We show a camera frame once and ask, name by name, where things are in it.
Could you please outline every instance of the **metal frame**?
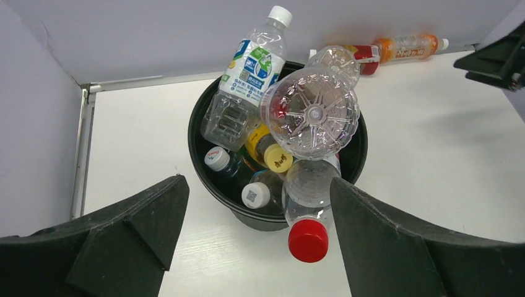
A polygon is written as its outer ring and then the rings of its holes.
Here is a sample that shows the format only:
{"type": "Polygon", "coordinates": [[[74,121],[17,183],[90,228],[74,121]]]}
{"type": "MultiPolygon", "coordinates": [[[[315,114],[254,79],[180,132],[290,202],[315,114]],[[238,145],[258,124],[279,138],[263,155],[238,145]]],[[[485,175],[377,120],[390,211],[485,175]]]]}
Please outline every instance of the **metal frame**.
{"type": "Polygon", "coordinates": [[[80,108],[79,130],[77,133],[77,146],[75,157],[75,180],[73,188],[73,201],[71,205],[71,220],[84,215],[85,190],[89,170],[89,155],[93,134],[93,120],[95,117],[95,102],[98,92],[124,90],[128,88],[150,87],[153,85],[177,84],[195,80],[216,79],[222,72],[211,72],[178,77],[143,77],[131,80],[116,80],[111,82],[97,82],[81,85],[82,106],[80,108]]]}
{"type": "Polygon", "coordinates": [[[89,92],[90,85],[82,88],[82,106],[80,108],[79,130],[75,160],[75,180],[73,188],[73,203],[71,205],[71,220],[84,215],[85,187],[89,167],[89,153],[95,116],[96,94],[89,92]]]}

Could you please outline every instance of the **yellow bottle cap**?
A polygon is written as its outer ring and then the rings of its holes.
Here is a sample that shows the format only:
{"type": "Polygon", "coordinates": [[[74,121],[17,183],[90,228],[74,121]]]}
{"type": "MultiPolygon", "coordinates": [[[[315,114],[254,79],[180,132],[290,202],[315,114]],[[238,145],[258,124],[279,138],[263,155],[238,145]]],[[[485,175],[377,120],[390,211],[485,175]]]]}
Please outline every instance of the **yellow bottle cap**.
{"type": "Polygon", "coordinates": [[[271,171],[283,173],[292,167],[293,156],[280,147],[279,144],[272,144],[264,152],[264,162],[271,171]]]}

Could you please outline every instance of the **bottle neck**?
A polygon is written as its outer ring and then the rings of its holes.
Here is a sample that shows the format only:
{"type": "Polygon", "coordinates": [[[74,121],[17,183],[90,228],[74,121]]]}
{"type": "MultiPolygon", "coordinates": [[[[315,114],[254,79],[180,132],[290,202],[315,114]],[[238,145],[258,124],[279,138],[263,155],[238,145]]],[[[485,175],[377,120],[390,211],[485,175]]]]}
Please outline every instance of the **bottle neck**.
{"type": "Polygon", "coordinates": [[[279,22],[276,19],[272,19],[272,18],[268,18],[268,20],[266,21],[266,25],[273,26],[277,28],[279,31],[281,31],[282,33],[284,33],[287,29],[287,27],[283,23],[279,22]]]}
{"type": "Polygon", "coordinates": [[[444,46],[445,46],[445,43],[443,42],[443,39],[438,39],[438,51],[443,50],[444,46]]]}

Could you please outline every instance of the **black trash bin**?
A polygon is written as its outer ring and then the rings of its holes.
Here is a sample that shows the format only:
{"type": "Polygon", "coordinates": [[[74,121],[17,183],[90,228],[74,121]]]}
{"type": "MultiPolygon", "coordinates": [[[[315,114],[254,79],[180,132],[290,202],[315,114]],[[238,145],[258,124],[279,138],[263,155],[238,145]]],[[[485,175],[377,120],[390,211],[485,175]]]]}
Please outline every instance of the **black trash bin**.
{"type": "MultiPolygon", "coordinates": [[[[286,62],[280,77],[285,77],[293,71],[303,68],[304,65],[295,62],[286,62]]],[[[191,161],[199,179],[210,193],[222,204],[228,207],[233,214],[245,225],[260,231],[277,231],[288,227],[282,214],[269,215],[249,209],[241,201],[242,188],[232,188],[229,184],[218,183],[214,179],[213,171],[204,164],[204,156],[214,144],[206,141],[201,133],[200,126],[210,105],[213,96],[219,87],[220,78],[215,80],[201,95],[193,108],[189,119],[188,146],[191,161]]],[[[359,118],[357,132],[350,143],[339,152],[342,178],[350,183],[355,183],[367,158],[368,136],[363,114],[359,118]]]]}

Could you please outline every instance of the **qr code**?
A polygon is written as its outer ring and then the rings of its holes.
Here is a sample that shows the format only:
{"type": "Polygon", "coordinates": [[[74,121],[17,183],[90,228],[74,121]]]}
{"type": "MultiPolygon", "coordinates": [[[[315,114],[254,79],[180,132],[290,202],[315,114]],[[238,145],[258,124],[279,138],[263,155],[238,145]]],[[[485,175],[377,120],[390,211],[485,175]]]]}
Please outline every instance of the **qr code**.
{"type": "Polygon", "coordinates": [[[239,75],[239,79],[246,81],[248,79],[248,76],[249,76],[249,72],[243,69],[243,71],[241,72],[241,75],[239,75]]]}
{"type": "Polygon", "coordinates": [[[257,197],[257,194],[252,190],[249,190],[248,195],[246,195],[246,199],[250,200],[251,203],[253,203],[255,202],[255,197],[257,197]]]}

